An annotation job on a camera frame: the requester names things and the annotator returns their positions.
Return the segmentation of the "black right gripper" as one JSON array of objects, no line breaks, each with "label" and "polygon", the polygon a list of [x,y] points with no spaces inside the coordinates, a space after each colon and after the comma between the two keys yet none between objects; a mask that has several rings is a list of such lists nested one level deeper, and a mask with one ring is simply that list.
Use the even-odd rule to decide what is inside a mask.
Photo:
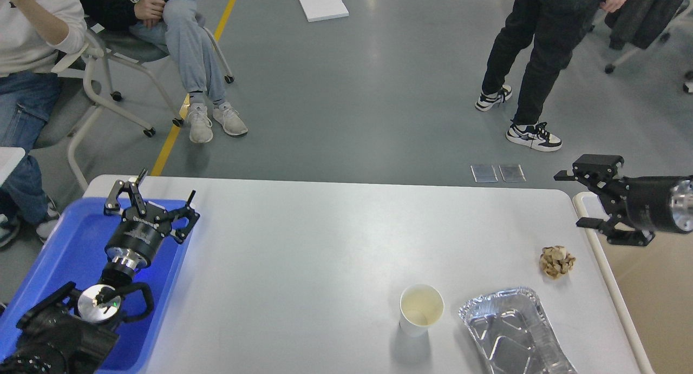
[{"label": "black right gripper", "polygon": [[[638,247],[651,243],[653,231],[691,233],[691,176],[624,177],[623,182],[617,178],[623,164],[621,155],[583,154],[572,164],[571,172],[554,175],[555,181],[578,181],[607,201],[603,209],[608,220],[581,217],[577,227],[598,231],[609,244]],[[620,222],[636,230],[617,229]]]}]

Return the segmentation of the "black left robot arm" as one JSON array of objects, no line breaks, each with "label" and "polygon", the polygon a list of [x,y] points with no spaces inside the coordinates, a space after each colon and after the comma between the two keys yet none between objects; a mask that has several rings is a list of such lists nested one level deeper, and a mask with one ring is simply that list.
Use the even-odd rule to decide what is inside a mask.
[{"label": "black left robot arm", "polygon": [[134,372],[151,352],[200,214],[146,200],[141,172],[69,206],[2,317],[3,373]]}]

